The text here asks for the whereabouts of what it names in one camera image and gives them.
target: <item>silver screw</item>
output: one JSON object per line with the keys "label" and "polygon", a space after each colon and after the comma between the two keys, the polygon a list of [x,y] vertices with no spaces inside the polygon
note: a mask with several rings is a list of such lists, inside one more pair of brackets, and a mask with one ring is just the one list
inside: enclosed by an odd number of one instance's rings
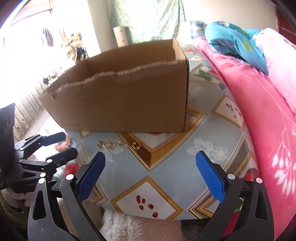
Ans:
{"label": "silver screw", "polygon": [[261,178],[258,177],[258,178],[256,178],[256,182],[257,182],[257,183],[262,183],[263,181],[262,181]]}
{"label": "silver screw", "polygon": [[74,178],[74,175],[73,174],[68,174],[66,176],[66,180],[72,180]]}
{"label": "silver screw", "polygon": [[230,179],[230,180],[234,180],[235,179],[235,175],[233,175],[232,173],[229,173],[227,175],[227,177]]}
{"label": "silver screw", "polygon": [[43,184],[45,182],[45,178],[40,178],[38,181],[40,184]]}

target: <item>cardboard box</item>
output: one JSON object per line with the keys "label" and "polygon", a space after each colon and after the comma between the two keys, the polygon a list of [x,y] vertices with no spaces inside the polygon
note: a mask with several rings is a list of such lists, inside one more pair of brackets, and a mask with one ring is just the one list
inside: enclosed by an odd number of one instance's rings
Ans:
{"label": "cardboard box", "polygon": [[189,62],[175,40],[125,46],[80,61],[40,100],[67,130],[184,130]]}

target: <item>light pink blanket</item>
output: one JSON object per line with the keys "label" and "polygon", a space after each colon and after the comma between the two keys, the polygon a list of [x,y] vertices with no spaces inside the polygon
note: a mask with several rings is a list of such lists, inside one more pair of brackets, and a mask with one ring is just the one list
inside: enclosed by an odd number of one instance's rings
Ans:
{"label": "light pink blanket", "polygon": [[296,213],[295,116],[268,76],[249,64],[215,53],[205,38],[195,41],[226,82],[247,123],[271,202],[276,239]]}
{"label": "light pink blanket", "polygon": [[271,28],[256,35],[266,59],[271,84],[296,115],[296,46]]}

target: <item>blue textured pad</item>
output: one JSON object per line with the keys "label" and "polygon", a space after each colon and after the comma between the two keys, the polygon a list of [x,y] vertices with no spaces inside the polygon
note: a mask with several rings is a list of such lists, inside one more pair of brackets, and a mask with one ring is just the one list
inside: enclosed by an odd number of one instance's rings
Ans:
{"label": "blue textured pad", "polygon": [[105,163],[106,159],[104,154],[100,152],[97,153],[94,157],[94,161],[88,167],[87,171],[77,185],[77,201],[79,203],[88,199],[94,185],[105,168]]}
{"label": "blue textured pad", "polygon": [[196,166],[207,184],[213,198],[221,203],[224,200],[224,184],[206,157],[199,151],[195,157]]}

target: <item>dark hanging cloth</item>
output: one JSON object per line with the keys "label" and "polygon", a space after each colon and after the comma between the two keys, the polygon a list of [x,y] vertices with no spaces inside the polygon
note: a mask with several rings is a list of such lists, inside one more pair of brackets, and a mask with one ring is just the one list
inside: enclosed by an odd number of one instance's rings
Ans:
{"label": "dark hanging cloth", "polygon": [[54,40],[52,38],[52,35],[48,28],[44,28],[42,33],[45,35],[46,41],[47,41],[47,46],[52,47],[54,45]]}

